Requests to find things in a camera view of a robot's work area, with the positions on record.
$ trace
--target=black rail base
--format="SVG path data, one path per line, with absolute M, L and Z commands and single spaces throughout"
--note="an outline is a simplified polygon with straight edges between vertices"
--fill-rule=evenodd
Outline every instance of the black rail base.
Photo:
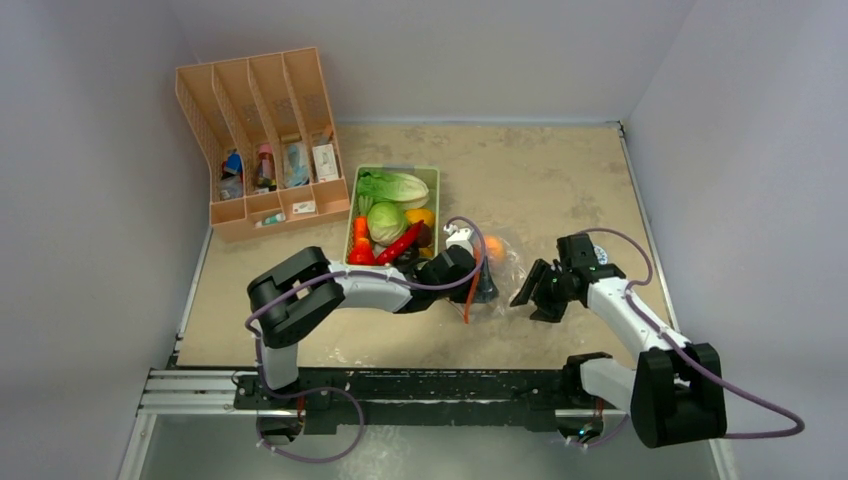
M 531 432 L 554 432 L 563 426 L 558 411 L 595 407 L 593 397 L 569 394 L 573 390 L 564 385 L 562 370 L 300 368 L 299 372 L 298 382 L 278 393 L 322 386 L 343 389 L 360 402 L 369 425 L 520 426 Z M 233 404 L 237 410 L 296 409 L 294 399 L 269 397 L 258 375 L 239 376 L 238 387 Z M 333 434 L 339 425 L 359 423 L 353 404 L 337 392 L 307 396 L 304 410 L 306 434 Z

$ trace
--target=gray floor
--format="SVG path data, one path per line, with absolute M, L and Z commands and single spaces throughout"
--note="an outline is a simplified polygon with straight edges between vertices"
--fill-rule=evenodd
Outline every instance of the gray floor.
M 287 447 L 300 454 L 332 455 L 353 438 L 353 427 L 335 436 L 300 437 Z M 507 427 L 368 427 L 349 456 L 307 465 L 256 448 L 254 418 L 160 416 L 144 479 L 680 479 L 718 476 L 708 443 L 658 450 L 644 448 L 631 428 L 615 441 L 582 453 L 555 434 Z

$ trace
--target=orange carrot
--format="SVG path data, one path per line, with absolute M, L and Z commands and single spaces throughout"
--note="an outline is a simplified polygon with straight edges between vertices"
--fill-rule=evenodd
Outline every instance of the orange carrot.
M 353 219 L 353 239 L 368 238 L 368 219 L 365 216 Z

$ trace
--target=blue package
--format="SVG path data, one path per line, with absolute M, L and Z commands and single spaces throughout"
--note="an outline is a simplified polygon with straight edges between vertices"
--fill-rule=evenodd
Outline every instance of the blue package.
M 233 175 L 241 174 L 241 157 L 237 152 L 233 151 L 230 156 L 227 157 L 227 161 L 224 163 L 224 171 L 232 173 Z
M 293 143 L 286 147 L 284 164 L 286 188 L 299 187 L 309 183 L 309 153 L 303 142 Z

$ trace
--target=yellow bell pepper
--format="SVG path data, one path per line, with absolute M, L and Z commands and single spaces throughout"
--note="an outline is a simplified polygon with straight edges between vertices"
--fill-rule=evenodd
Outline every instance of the yellow bell pepper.
M 427 225 L 430 228 L 434 228 L 436 226 L 436 215 L 426 208 L 407 210 L 404 212 L 404 215 L 406 215 L 406 219 L 409 221 L 410 225 L 415 225 L 416 223 L 423 221 L 424 225 Z

